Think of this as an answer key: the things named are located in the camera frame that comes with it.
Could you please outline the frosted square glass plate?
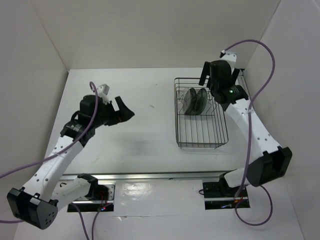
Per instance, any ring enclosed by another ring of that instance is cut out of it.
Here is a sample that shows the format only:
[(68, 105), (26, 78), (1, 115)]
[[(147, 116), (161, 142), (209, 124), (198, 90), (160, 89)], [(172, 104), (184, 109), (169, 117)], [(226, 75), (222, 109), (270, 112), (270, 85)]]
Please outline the frosted square glass plate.
[(198, 111), (200, 109), (200, 104), (201, 104), (201, 96), (202, 96), (201, 90), (195, 89), (194, 91), (195, 91), (195, 102), (194, 102), (193, 109), (190, 112), (191, 115), (198, 114)]

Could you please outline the blue patterned round plate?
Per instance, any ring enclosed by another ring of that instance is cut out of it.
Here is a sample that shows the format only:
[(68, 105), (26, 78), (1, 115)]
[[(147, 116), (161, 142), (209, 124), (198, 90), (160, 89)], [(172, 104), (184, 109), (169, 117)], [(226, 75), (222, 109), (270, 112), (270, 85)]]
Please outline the blue patterned round plate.
[(208, 100), (208, 93), (205, 88), (201, 88), (197, 92), (196, 104), (195, 104), (195, 114), (200, 115), (206, 108)]

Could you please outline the clear textured glass plate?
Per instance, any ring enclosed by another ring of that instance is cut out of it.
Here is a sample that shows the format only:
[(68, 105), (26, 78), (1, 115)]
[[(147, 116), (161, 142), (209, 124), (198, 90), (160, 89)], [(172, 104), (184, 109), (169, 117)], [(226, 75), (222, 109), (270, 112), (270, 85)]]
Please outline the clear textured glass plate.
[(180, 114), (185, 114), (191, 103), (190, 88), (183, 88), (178, 95), (178, 110)]

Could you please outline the black round plate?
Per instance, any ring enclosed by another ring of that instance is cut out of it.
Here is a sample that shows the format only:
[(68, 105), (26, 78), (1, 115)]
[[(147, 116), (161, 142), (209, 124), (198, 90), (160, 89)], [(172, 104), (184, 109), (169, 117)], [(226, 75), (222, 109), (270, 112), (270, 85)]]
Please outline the black round plate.
[(194, 107), (194, 104), (195, 104), (195, 89), (193, 87), (189, 88), (190, 90), (190, 96), (191, 96), (191, 101), (190, 101), (190, 105), (189, 105), (189, 108), (188, 110), (185, 112), (185, 115), (191, 115), (191, 111)]

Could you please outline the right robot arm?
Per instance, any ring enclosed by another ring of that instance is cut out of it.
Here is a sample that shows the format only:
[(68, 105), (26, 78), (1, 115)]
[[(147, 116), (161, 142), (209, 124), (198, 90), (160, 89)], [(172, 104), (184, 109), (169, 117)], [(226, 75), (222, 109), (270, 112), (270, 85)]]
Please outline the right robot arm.
[(206, 85), (213, 99), (237, 124), (249, 147), (243, 168), (220, 175), (218, 190), (223, 196), (243, 186), (259, 187), (282, 178), (293, 156), (290, 148), (282, 147), (266, 129), (247, 92), (236, 83), (238, 74), (239, 70), (232, 69), (226, 60), (206, 61), (199, 79), (199, 85)]

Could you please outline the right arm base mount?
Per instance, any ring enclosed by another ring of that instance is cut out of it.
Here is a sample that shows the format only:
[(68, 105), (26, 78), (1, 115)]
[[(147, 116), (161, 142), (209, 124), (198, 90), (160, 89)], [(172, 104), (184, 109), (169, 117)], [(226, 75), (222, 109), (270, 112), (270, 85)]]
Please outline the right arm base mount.
[(219, 182), (203, 182), (202, 189), (198, 191), (204, 197), (204, 206), (206, 210), (227, 210), (238, 208), (250, 208), (250, 201), (246, 188), (243, 188), (235, 197), (238, 188), (227, 188), (221, 190)]

